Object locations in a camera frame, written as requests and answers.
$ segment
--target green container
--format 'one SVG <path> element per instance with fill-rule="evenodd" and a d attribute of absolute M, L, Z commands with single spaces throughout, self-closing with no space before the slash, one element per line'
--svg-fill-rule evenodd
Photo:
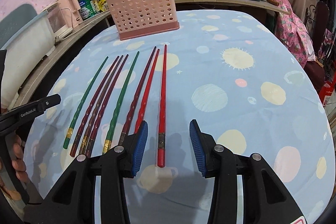
<path fill-rule="evenodd" d="M 78 0 L 81 9 L 79 13 L 83 20 L 93 17 L 96 14 L 91 0 Z"/>

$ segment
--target tablecloth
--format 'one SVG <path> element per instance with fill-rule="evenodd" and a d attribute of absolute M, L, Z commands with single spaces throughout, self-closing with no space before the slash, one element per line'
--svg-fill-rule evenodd
<path fill-rule="evenodd" d="M 74 134 L 104 73 L 117 55 L 129 54 L 106 107 L 92 156 L 101 154 L 121 87 L 140 51 L 121 106 L 113 139 L 116 145 L 144 67 L 157 46 L 161 52 L 145 115 L 148 139 L 142 165 L 134 179 L 125 179 L 131 223 L 207 222 L 214 180 L 204 179 L 197 169 L 189 137 L 189 122 L 196 119 L 202 132 L 212 134 L 233 153 L 260 153 L 312 224 L 333 191 L 335 154 L 325 111 L 307 75 L 281 42 L 250 15 L 194 10 L 177 12 L 177 16 L 179 30 L 120 41 L 112 26 L 81 50 L 49 93 L 59 93 L 61 104 L 36 118 L 29 133 L 24 160 L 32 182 L 45 197 L 73 159 L 69 151 L 74 136 L 68 150 L 62 145 L 90 80 L 109 56 Z M 155 166 L 155 151 L 164 44 L 168 45 L 167 126 L 166 167 L 161 169 Z M 237 223 L 242 223 L 239 177 L 238 182 Z M 96 223 L 100 223 L 99 193 L 98 178 Z"/>

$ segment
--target silver bolt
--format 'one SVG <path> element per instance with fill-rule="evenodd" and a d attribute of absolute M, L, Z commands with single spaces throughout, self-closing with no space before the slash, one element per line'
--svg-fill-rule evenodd
<path fill-rule="evenodd" d="M 78 155 L 78 157 L 77 157 L 77 160 L 78 160 L 78 161 L 84 161 L 85 159 L 86 159 L 86 156 L 83 155 L 83 154 Z"/>
<path fill-rule="evenodd" d="M 261 160 L 261 156 L 260 156 L 258 153 L 254 153 L 254 154 L 252 155 L 252 158 L 253 158 L 254 160 Z"/>
<path fill-rule="evenodd" d="M 224 151 L 224 147 L 222 145 L 215 145 L 214 150 L 217 152 L 223 152 Z"/>
<path fill-rule="evenodd" d="M 117 152 L 117 153 L 120 153 L 120 152 L 124 151 L 124 147 L 121 146 L 121 145 L 118 145 L 114 148 L 114 151 Z"/>

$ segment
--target red and white label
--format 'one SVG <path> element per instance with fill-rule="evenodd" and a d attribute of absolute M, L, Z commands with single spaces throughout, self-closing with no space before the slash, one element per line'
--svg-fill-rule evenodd
<path fill-rule="evenodd" d="M 303 216 L 301 216 L 297 220 L 293 221 L 291 224 L 306 224 L 306 220 Z"/>

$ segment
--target pink plastic storage box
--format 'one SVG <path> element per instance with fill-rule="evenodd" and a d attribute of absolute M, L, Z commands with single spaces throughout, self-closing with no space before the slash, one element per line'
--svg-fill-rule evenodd
<path fill-rule="evenodd" d="M 106 0 L 120 40 L 177 30 L 174 0 Z"/>

